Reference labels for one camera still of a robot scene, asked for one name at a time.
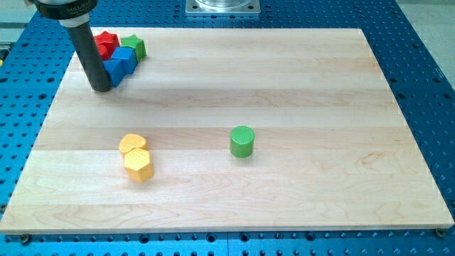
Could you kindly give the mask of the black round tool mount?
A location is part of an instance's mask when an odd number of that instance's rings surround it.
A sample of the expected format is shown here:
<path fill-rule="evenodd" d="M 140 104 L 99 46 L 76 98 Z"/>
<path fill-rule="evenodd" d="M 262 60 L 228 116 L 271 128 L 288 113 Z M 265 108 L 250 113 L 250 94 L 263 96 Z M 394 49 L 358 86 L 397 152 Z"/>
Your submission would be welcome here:
<path fill-rule="evenodd" d="M 98 0 L 30 0 L 28 2 L 34 4 L 39 13 L 46 18 L 65 20 L 88 14 L 96 7 Z"/>

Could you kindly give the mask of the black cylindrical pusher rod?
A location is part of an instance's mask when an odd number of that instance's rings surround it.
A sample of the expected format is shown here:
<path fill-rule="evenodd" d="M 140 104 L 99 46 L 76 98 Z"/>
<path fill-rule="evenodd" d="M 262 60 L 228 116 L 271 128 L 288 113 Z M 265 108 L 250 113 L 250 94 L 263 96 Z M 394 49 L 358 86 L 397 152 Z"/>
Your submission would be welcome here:
<path fill-rule="evenodd" d="M 83 14 L 59 20 L 59 23 L 68 32 L 91 88 L 97 92 L 108 92 L 112 89 L 112 83 L 103 65 L 89 20 L 90 16 Z"/>

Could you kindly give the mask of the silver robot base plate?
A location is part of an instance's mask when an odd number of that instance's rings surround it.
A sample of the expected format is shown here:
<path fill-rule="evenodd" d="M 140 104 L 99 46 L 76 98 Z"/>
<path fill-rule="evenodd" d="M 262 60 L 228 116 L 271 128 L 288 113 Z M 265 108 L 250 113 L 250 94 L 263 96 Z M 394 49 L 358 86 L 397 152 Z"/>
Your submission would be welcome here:
<path fill-rule="evenodd" d="M 187 14 L 258 14 L 260 0 L 186 0 Z"/>

